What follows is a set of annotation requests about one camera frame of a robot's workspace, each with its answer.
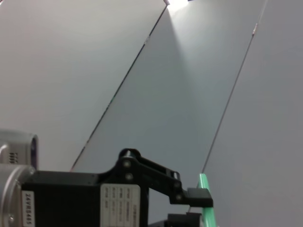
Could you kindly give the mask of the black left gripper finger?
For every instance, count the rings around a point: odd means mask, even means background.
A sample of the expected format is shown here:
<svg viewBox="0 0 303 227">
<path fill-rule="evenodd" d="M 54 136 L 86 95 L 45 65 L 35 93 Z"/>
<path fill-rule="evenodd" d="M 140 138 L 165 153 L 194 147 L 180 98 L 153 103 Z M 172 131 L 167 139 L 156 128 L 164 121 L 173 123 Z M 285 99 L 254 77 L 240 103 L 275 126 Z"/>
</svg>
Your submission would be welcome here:
<svg viewBox="0 0 303 227">
<path fill-rule="evenodd" d="M 139 157 L 140 181 L 147 187 L 169 197 L 174 205 L 213 205 L 208 189 L 182 188 L 180 174 L 146 158 Z"/>
<path fill-rule="evenodd" d="M 201 227 L 202 214 L 190 213 L 186 214 L 168 214 L 166 220 L 149 224 L 148 227 Z"/>
</svg>

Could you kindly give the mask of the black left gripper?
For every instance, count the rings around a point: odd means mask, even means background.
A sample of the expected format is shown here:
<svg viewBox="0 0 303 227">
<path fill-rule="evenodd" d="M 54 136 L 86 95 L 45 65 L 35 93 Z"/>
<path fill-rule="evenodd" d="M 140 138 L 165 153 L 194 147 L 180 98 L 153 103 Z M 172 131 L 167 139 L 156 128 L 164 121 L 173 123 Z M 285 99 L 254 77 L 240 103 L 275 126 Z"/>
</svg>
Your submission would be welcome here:
<svg viewBox="0 0 303 227">
<path fill-rule="evenodd" d="M 120 152 L 100 174 L 35 171 L 21 185 L 25 227 L 145 227 L 149 189 L 141 154 Z"/>
</svg>

